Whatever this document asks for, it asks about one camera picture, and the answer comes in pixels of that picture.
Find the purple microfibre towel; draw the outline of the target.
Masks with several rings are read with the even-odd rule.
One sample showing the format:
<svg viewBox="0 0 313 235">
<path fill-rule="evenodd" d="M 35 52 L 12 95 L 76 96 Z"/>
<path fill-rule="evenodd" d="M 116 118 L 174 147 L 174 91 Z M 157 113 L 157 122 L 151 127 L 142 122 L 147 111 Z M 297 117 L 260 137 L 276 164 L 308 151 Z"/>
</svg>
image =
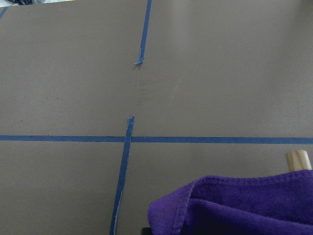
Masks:
<svg viewBox="0 0 313 235">
<path fill-rule="evenodd" d="M 153 201 L 147 217 L 155 235 L 310 235 L 313 173 L 205 176 Z"/>
</svg>

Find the white towel rack with wooden bars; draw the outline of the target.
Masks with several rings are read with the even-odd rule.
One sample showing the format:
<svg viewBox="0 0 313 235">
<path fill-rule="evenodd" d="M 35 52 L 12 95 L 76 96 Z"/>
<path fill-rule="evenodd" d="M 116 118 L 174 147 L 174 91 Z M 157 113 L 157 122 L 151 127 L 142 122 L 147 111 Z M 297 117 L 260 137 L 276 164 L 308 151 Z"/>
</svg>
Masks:
<svg viewBox="0 0 313 235">
<path fill-rule="evenodd" d="M 294 150 L 286 153 L 289 172 L 312 170 L 312 165 L 306 150 Z"/>
</svg>

